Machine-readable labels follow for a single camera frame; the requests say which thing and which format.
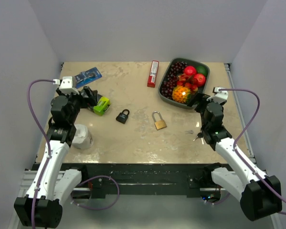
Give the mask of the brass padlock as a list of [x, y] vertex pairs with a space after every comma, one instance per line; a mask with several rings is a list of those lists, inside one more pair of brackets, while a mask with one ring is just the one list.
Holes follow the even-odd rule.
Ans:
[[[155, 118], [155, 114], [157, 114], [159, 116], [159, 120], [157, 121], [156, 118]], [[161, 130], [161, 129], [164, 129], [167, 127], [167, 124], [166, 122], [164, 121], [164, 119], [162, 118], [162, 115], [160, 114], [160, 112], [158, 111], [154, 111], [152, 113], [152, 118], [153, 118], [153, 121], [154, 121], [154, 124], [155, 124], [155, 128], [157, 130]]]

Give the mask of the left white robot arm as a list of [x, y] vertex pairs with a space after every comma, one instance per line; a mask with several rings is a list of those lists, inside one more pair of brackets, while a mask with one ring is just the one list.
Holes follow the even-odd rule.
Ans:
[[58, 96], [51, 101], [52, 117], [42, 161], [25, 196], [17, 197], [14, 202], [20, 222], [27, 227], [56, 228], [72, 190], [86, 186], [89, 181], [89, 175], [78, 169], [68, 169], [62, 178], [58, 176], [72, 145], [76, 132], [74, 123], [80, 110], [92, 111], [100, 95], [88, 86], [69, 95], [59, 89], [56, 91]]

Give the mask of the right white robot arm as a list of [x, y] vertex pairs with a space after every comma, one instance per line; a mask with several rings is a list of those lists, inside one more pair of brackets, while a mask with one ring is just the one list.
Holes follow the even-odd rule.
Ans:
[[231, 172], [224, 167], [215, 168], [205, 173], [202, 180], [207, 187], [217, 184], [226, 189], [239, 201], [245, 216], [255, 221], [282, 210], [281, 184], [276, 176], [268, 176], [260, 170], [223, 126], [223, 105], [227, 98], [227, 91], [217, 91], [214, 96], [196, 93], [188, 102], [188, 106], [196, 106], [195, 111], [201, 115], [198, 136], [232, 168]]

